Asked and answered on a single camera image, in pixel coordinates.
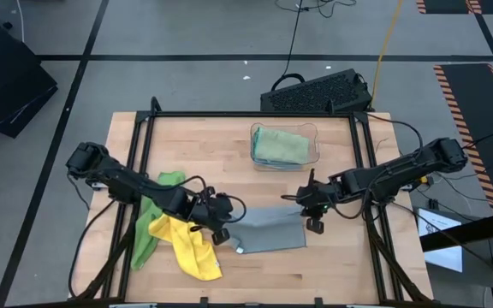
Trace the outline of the bright green microfiber towel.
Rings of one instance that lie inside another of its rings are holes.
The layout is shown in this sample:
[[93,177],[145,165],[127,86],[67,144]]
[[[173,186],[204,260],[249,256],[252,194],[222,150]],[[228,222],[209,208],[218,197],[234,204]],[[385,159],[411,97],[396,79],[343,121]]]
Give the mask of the bright green microfiber towel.
[[177,230],[186,226],[185,222],[164,214],[150,198],[142,196],[139,217],[135,223],[131,269],[140,270],[145,265],[157,248],[159,235],[163,236],[163,240],[172,241]]

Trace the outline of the plain grey microfiber towel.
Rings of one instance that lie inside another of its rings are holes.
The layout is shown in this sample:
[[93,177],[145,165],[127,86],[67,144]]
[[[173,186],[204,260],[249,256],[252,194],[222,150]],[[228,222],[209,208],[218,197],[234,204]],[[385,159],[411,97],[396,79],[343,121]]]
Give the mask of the plain grey microfiber towel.
[[238,222],[226,225],[238,254],[273,252],[306,246],[300,208],[292,205],[251,208]]

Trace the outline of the large black equipment case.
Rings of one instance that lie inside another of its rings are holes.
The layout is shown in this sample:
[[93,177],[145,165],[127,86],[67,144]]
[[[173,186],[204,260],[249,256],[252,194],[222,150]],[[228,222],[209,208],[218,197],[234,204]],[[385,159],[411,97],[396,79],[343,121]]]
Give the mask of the large black equipment case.
[[56,91],[41,61],[0,27],[0,133],[17,137]]

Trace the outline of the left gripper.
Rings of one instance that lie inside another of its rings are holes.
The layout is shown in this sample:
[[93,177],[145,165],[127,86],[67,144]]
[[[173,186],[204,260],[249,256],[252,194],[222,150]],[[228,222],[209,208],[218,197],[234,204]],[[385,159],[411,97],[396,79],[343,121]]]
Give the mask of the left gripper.
[[214,187],[207,187],[205,192],[187,194],[184,219],[216,231],[211,238],[213,244],[219,246],[230,238],[229,231],[223,228],[223,224],[232,219],[233,209],[228,194],[216,193]]

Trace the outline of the pale green microfiber towel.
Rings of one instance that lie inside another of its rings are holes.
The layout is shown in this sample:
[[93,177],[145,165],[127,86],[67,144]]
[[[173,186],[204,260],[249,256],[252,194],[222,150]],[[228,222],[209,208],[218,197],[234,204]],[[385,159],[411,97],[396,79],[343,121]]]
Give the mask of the pale green microfiber towel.
[[310,140],[298,134],[259,127],[253,135],[252,156],[255,160],[304,164],[309,160]]

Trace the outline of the yellow microfiber towel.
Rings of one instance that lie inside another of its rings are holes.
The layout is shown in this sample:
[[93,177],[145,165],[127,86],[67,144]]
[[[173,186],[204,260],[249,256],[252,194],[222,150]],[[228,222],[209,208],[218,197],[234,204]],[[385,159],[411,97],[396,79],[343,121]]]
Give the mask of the yellow microfiber towel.
[[212,243],[200,231],[192,231],[193,222],[183,222],[162,214],[148,226],[149,235],[169,242],[181,270],[201,280],[214,281],[223,277]]

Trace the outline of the clear plastic bin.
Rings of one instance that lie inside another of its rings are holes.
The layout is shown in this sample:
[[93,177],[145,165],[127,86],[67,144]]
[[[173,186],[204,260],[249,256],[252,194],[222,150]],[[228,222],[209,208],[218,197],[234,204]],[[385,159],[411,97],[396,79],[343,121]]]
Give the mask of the clear plastic bin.
[[307,163],[304,163],[304,167],[302,169],[271,169],[267,167],[258,166],[253,163],[255,169],[263,170],[263,171],[303,171],[305,169],[309,169],[314,163],[316,163],[320,158],[320,153],[318,149],[318,129],[312,123],[303,123],[300,125],[264,125],[263,123],[257,122],[251,125],[250,128],[250,157],[252,162],[255,160],[252,156],[252,143],[253,143],[253,135],[257,128],[266,127],[276,130],[286,131],[288,133],[294,133],[306,137],[310,140],[309,145],[309,160]]

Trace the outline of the white printed sheet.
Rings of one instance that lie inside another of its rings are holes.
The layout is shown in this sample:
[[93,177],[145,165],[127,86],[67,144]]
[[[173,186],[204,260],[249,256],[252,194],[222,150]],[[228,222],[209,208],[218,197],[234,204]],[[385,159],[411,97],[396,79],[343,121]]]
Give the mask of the white printed sheet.
[[[424,209],[418,210],[418,232],[420,237],[460,225],[460,222],[446,216]],[[455,272],[461,273],[463,271],[463,254],[462,248],[459,246],[426,252],[425,261]]]

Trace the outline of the black metal table frame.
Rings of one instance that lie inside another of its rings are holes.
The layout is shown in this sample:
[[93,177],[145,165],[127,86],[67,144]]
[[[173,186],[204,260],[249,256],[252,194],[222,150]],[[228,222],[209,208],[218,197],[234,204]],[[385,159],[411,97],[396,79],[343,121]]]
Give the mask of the black metal table frame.
[[[301,171],[261,171],[250,158],[250,129],[311,123],[318,129],[319,160]],[[310,177],[319,181],[360,165],[398,156],[394,127],[387,113],[373,112],[367,122],[350,115],[266,115],[260,112],[163,111],[152,125],[142,112],[116,112],[106,140],[119,161],[132,159],[150,177],[182,171],[190,187],[203,185],[230,194],[237,208],[282,206]],[[239,254],[230,244],[216,247],[222,277],[201,281],[184,273],[172,246],[162,242],[143,269],[116,264],[109,298],[76,298],[76,307],[107,308],[124,302],[156,305],[306,304],[372,305],[405,295],[388,264],[374,264],[359,202],[340,205],[324,216],[324,232],[306,233],[306,246],[293,250]]]

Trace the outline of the black metal beam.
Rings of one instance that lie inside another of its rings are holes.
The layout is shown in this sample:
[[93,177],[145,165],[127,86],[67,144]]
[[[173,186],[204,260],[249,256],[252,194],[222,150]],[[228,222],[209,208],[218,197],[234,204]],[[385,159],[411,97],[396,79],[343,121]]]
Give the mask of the black metal beam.
[[493,239],[493,216],[420,237],[424,252]]

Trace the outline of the black hazard-striped floor mat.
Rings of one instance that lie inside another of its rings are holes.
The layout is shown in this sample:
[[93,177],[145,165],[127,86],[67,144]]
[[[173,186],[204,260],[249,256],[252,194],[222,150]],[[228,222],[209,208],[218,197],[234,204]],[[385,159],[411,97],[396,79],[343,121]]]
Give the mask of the black hazard-striped floor mat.
[[493,66],[433,67],[484,197],[493,210]]
[[421,14],[493,15],[493,0],[415,0]]

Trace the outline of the black perforated computer case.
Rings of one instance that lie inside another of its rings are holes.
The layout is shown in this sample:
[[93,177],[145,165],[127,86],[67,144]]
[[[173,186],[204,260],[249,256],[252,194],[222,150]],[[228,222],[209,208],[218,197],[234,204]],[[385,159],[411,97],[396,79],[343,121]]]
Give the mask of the black perforated computer case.
[[372,101],[367,83],[352,68],[305,80],[284,74],[260,95],[260,110],[275,112],[366,111]]

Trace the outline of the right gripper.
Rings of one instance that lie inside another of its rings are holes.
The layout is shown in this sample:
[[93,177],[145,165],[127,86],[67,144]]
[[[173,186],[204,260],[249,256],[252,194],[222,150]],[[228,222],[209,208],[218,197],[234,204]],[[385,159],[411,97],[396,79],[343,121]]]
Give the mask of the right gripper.
[[[336,183],[314,181],[315,169],[310,170],[308,184],[299,187],[296,193],[296,203],[304,208],[305,214],[325,214],[334,209],[337,199],[341,196],[341,187]],[[306,228],[316,234],[324,232],[324,223],[316,218],[306,220]]]

